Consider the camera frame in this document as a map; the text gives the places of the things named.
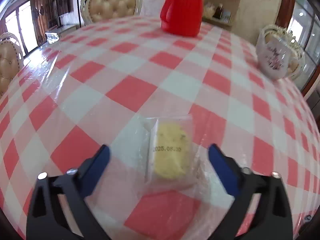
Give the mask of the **wooden corner shelf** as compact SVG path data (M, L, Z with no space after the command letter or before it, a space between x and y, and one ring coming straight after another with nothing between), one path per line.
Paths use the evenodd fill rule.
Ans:
M231 31L241 0L203 0L202 21Z

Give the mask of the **red white checkered tablecloth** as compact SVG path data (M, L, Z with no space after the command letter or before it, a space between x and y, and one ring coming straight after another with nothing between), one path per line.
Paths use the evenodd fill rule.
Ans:
M203 24L195 38L133 16L78 29L34 54L1 98L1 209L20 237L38 175L79 167L98 148L108 164L86 202L112 239L206 239L233 202L209 145L253 172L281 175L293 229L319 207L319 131L290 79L271 81L255 47ZM157 119L186 124L192 184L148 182Z

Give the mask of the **red thermos jug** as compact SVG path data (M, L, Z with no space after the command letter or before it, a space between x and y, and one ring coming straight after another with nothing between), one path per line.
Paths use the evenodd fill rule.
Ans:
M179 36L195 37L200 31L203 0L165 0L160 13L161 29Z

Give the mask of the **wall television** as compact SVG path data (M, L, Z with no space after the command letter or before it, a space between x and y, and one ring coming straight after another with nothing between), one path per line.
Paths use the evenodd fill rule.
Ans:
M70 12L68 0L56 0L56 8L59 17Z

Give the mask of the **beige tufted chair far left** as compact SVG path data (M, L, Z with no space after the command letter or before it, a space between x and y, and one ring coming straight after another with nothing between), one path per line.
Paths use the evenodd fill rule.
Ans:
M113 18L139 15L143 0L81 0L81 17L85 25Z

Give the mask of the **clear yellow cookie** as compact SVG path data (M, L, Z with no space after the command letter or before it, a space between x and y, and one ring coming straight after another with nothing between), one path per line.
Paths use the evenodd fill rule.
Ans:
M189 115L151 117L144 192L182 191L196 181L197 157L193 146L193 118Z

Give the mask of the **beige tufted chair left side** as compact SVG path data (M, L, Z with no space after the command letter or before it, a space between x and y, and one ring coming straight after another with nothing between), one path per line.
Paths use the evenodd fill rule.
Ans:
M12 33L3 33L0 42L1 98L7 91L13 78L23 67L23 53L18 38Z

